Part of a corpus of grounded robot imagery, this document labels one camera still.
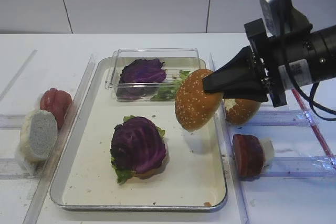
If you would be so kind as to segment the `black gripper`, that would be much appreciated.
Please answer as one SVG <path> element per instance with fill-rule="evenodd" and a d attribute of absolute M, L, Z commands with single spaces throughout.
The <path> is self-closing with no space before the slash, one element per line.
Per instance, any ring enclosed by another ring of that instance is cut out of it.
<path fill-rule="evenodd" d="M 244 29 L 251 48 L 242 48 L 226 65 L 203 78 L 204 91 L 221 92 L 224 99 L 257 102 L 267 102 L 269 94 L 275 108 L 287 105 L 281 76 L 273 58 L 263 20 L 260 18 L 246 23 Z"/>

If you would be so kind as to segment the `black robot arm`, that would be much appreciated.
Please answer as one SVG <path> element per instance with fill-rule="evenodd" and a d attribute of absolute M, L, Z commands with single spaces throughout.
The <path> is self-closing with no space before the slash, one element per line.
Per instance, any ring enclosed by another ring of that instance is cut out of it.
<path fill-rule="evenodd" d="M 222 93 L 225 99 L 272 101 L 286 105 L 285 91 L 335 77 L 335 27 L 311 32 L 311 27 L 285 34 L 285 49 L 279 36 L 268 37 L 264 22 L 244 25 L 250 44 L 226 65 L 203 79 L 206 93 Z M 283 61 L 286 52 L 290 72 Z"/>

